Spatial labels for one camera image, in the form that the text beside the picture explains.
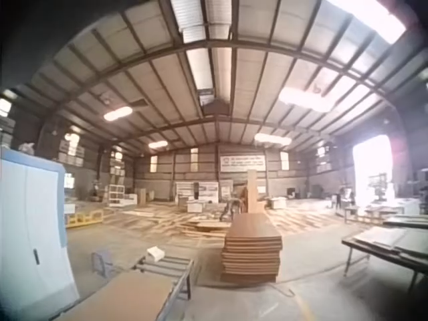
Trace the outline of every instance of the wooden plank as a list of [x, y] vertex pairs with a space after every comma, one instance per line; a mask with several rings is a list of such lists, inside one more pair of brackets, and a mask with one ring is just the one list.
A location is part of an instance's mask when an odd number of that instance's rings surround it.
[[155, 321], [172, 286], [164, 276], [124, 272], [56, 320]]
[[227, 238], [275, 238], [281, 234], [265, 213], [242, 213], [237, 215], [227, 232]]
[[257, 213], [257, 199], [259, 193], [257, 191], [257, 171], [249, 170], [247, 172], [247, 212], [248, 213]]

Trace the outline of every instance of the banner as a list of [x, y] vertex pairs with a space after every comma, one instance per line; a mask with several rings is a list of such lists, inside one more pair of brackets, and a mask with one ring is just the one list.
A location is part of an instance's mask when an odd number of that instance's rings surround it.
[[264, 155], [247, 155], [247, 156], [221, 156], [220, 171], [246, 172], [249, 169], [256, 171], [265, 171], [266, 163]]

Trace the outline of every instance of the person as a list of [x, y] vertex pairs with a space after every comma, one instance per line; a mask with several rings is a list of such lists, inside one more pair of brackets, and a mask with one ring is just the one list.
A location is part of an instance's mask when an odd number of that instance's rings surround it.
[[223, 217], [230, 212], [231, 220], [233, 221], [233, 216], [235, 214], [235, 211], [239, 213], [239, 208], [241, 207], [241, 201], [236, 198], [228, 199], [226, 202], [225, 209], [223, 210], [222, 214], [220, 215], [220, 221], [223, 220]]
[[199, 199], [199, 182], [193, 183], [193, 196], [196, 200]]
[[350, 205], [355, 206], [355, 193], [354, 193], [354, 191], [350, 192], [349, 199], [350, 199]]
[[337, 197], [336, 197], [336, 208], [337, 209], [341, 209], [342, 208], [342, 194], [344, 193], [344, 188], [341, 187], [339, 189], [339, 193], [337, 193]]

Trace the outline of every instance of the sign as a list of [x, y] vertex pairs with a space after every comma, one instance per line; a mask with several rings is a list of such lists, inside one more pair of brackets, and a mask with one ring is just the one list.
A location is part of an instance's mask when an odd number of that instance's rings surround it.
[[266, 163], [264, 155], [247, 155], [247, 156], [221, 156], [220, 171], [246, 172], [249, 169], [256, 171], [265, 171]]
[[219, 202], [219, 183], [199, 182], [199, 200], [217, 204]]

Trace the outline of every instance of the wooden board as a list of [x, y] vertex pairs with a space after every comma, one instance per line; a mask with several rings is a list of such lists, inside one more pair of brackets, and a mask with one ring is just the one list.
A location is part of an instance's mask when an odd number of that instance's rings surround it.
[[249, 170], [247, 171], [247, 212], [248, 213], [257, 213], [257, 199], [259, 197], [259, 192], [257, 190], [257, 171]]
[[428, 257], [428, 231], [407, 230], [395, 247], [417, 257]]
[[155, 321], [172, 286], [164, 276], [124, 272], [56, 320]]
[[226, 237], [237, 239], [271, 239], [281, 237], [265, 213], [241, 213], [234, 217]]
[[281, 251], [282, 247], [225, 247], [225, 250], [229, 253], [255, 253], [255, 252], [263, 252], [263, 251]]
[[200, 222], [196, 224], [198, 229], [228, 229], [230, 226], [230, 222]]

